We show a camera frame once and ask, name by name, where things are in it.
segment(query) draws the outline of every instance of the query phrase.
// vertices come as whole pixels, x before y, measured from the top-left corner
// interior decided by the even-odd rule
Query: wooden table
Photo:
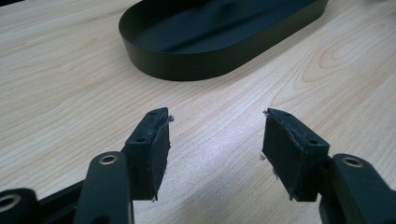
[[[0,190],[38,198],[121,150],[143,116],[167,106],[172,148],[159,201],[136,223],[319,223],[290,202],[262,138],[268,107],[369,161],[396,189],[396,1],[330,0],[314,23],[231,73],[149,77],[130,62],[118,22],[137,1],[31,0],[0,8]]]

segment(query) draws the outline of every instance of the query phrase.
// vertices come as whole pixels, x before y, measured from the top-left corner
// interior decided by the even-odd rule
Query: black plastic part
[[[41,223],[72,223],[84,181],[62,189],[39,201]]]
[[[120,19],[134,65],[167,80],[218,77],[319,18],[327,0],[143,0]]]
[[[0,193],[0,223],[40,223],[38,202],[31,189],[10,189]]]
[[[396,193],[369,162],[337,154],[331,171],[346,223],[396,223]]]
[[[128,158],[133,200],[158,198],[170,149],[169,121],[167,108],[147,113],[121,151]]]
[[[128,182],[128,165],[123,153],[106,152],[93,158],[73,223],[132,223]]]
[[[318,166],[328,159],[330,145],[293,115],[269,108],[262,152],[298,202],[318,196]]]

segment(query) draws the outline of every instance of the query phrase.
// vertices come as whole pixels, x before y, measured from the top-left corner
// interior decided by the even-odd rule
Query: black tray
[[[327,0],[143,0],[120,19],[134,65],[168,80],[233,71],[319,18]]]

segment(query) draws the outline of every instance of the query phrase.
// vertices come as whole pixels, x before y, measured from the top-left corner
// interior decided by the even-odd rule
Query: screw hole
[[[308,142],[310,144],[312,144],[312,145],[317,145],[318,144],[318,141],[316,141],[316,140],[309,140]]]
[[[361,163],[361,161],[358,161],[358,160],[350,158],[350,157],[344,157],[343,162],[349,166],[353,166],[353,167],[357,167],[357,168],[363,167],[363,163]]]
[[[0,198],[0,213],[13,208],[21,201],[19,194],[9,194]]]
[[[136,139],[136,142],[138,143],[146,142],[146,138],[138,138]]]
[[[102,165],[109,165],[111,163],[116,162],[116,160],[118,160],[119,157],[115,156],[115,155],[108,155],[108,156],[104,156],[99,160],[99,163],[101,163]]]

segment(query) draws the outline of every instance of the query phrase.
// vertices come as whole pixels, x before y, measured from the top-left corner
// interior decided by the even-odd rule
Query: wood grain
[[[172,148],[159,201],[136,223],[319,223],[318,203],[290,202],[260,160],[265,116],[289,111],[331,145],[369,161],[396,189],[396,2],[330,0],[302,31],[231,73],[149,77],[118,31],[137,1],[24,1],[0,7],[0,190],[39,198],[120,150],[150,110],[167,106]]]

